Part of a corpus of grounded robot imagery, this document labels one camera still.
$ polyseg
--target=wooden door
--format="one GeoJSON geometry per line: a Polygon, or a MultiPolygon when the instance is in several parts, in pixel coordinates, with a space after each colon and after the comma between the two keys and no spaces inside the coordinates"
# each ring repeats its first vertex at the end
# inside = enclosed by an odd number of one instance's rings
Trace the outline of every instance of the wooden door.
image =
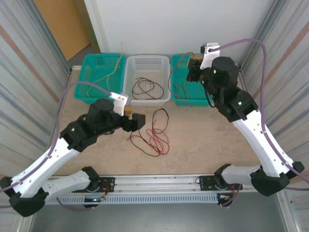
{"type": "Polygon", "coordinates": [[[67,60],[90,44],[74,0],[35,0],[67,60]]]}

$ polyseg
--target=white wall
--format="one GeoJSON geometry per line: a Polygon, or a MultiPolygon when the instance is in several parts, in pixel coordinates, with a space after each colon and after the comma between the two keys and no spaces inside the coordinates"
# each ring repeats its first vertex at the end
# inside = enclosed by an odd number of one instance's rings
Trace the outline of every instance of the white wall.
{"type": "MultiPolygon", "coordinates": [[[[85,0],[101,52],[199,52],[256,35],[273,0],[85,0]]],[[[222,51],[240,61],[248,44],[222,51]]]]}

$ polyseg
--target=red cable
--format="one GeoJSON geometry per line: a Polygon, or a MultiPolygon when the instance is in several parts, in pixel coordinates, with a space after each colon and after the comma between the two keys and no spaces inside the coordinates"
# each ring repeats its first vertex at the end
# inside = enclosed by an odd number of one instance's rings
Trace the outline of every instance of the red cable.
{"type": "Polygon", "coordinates": [[[178,94],[175,94],[173,93],[173,91],[171,90],[170,86],[169,86],[169,82],[170,82],[170,77],[172,76],[172,73],[173,71],[177,68],[177,66],[182,62],[183,58],[189,54],[192,54],[194,56],[194,53],[193,52],[187,52],[186,54],[183,55],[183,57],[180,58],[180,60],[178,61],[178,63],[175,65],[175,67],[172,69],[172,71],[170,71],[170,74],[169,74],[169,81],[168,81],[168,87],[169,87],[169,90],[170,92],[178,99],[180,100],[181,102],[185,102],[185,103],[188,103],[188,104],[191,104],[190,102],[188,101],[184,101],[184,100],[181,100],[179,97],[178,97],[178,94]]]}
{"type": "Polygon", "coordinates": [[[108,184],[100,183],[99,185],[101,186],[103,191],[104,191],[104,186],[105,186],[105,188],[106,188],[106,193],[105,194],[107,194],[110,191],[110,188],[109,188],[108,184]]]}
{"type": "Polygon", "coordinates": [[[155,122],[152,124],[152,128],[151,129],[147,129],[146,133],[149,135],[149,142],[146,141],[144,138],[142,138],[139,135],[131,135],[130,137],[128,137],[127,140],[129,140],[132,137],[139,137],[141,138],[149,147],[151,147],[156,153],[158,153],[159,155],[166,155],[169,152],[169,138],[167,137],[167,135],[159,128],[154,128],[155,122]],[[165,136],[165,138],[167,139],[164,140],[162,138],[159,137],[159,134],[163,134],[165,136]]]}

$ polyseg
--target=mounting plate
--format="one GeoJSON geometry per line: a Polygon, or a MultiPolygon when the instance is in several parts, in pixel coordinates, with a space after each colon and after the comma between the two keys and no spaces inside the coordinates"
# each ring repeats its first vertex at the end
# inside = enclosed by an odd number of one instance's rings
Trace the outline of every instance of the mounting plate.
{"type": "MultiPolygon", "coordinates": [[[[218,187],[216,182],[214,181],[214,175],[201,175],[198,177],[199,179],[199,186],[201,191],[215,191],[215,190],[227,190],[231,191],[232,186],[230,184],[225,184],[223,187],[218,187]]],[[[235,190],[239,188],[239,184],[234,184],[235,190]]]]}
{"type": "MultiPolygon", "coordinates": [[[[115,177],[100,177],[100,182],[108,185],[108,187],[109,187],[108,192],[114,192],[115,177]]],[[[88,192],[102,192],[103,193],[105,191],[106,190],[103,190],[101,187],[98,187],[94,191],[89,191],[89,190],[83,189],[83,190],[74,191],[74,193],[88,193],[88,192]]]]}

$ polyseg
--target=teal basket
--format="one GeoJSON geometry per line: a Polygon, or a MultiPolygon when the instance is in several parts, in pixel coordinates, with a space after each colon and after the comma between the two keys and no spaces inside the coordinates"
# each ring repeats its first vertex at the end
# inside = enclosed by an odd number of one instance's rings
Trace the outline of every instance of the teal basket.
{"type": "MultiPolygon", "coordinates": [[[[171,69],[175,67],[178,61],[183,57],[183,54],[173,55],[171,58],[171,69]]],[[[186,102],[182,102],[172,94],[172,99],[176,102],[177,105],[194,105],[194,106],[208,106],[206,100],[205,91],[201,83],[199,82],[188,82],[187,75],[188,62],[190,55],[185,56],[177,68],[173,71],[170,86],[173,93],[178,94],[178,98],[186,102]]]]}
{"type": "MultiPolygon", "coordinates": [[[[107,74],[113,72],[120,54],[91,54],[84,58],[79,81],[88,81],[94,83],[103,78],[107,74]]],[[[95,84],[108,90],[109,92],[121,93],[124,81],[126,66],[126,57],[123,56],[117,66],[116,72],[109,77],[107,85],[107,77],[95,84]]],[[[74,98],[82,100],[87,104],[94,103],[97,99],[107,98],[106,94],[101,90],[89,85],[77,85],[74,92],[74,98]]]]}

